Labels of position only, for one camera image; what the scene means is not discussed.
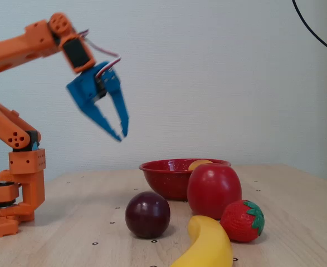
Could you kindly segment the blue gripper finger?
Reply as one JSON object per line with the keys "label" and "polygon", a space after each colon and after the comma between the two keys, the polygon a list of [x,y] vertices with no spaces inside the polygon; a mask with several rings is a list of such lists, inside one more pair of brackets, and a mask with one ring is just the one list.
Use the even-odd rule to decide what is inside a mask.
{"label": "blue gripper finger", "polygon": [[87,103],[81,106],[81,111],[98,126],[100,126],[114,140],[121,142],[121,137],[110,126],[105,116],[102,115],[99,108],[93,103]]}
{"label": "blue gripper finger", "polygon": [[111,96],[113,104],[120,118],[122,134],[127,137],[129,126],[129,115],[126,109],[123,93],[121,91],[120,80],[113,68],[106,70],[101,75],[101,80],[105,85],[107,93]]}

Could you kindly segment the blue gripper body black servo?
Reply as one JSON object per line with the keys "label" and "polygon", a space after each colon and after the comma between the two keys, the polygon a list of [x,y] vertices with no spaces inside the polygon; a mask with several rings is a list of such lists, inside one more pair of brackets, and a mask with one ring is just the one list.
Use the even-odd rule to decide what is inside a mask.
{"label": "blue gripper body black servo", "polygon": [[111,96],[104,74],[96,75],[109,61],[104,61],[82,72],[67,85],[67,89],[81,111],[98,111],[96,102],[105,96]]}

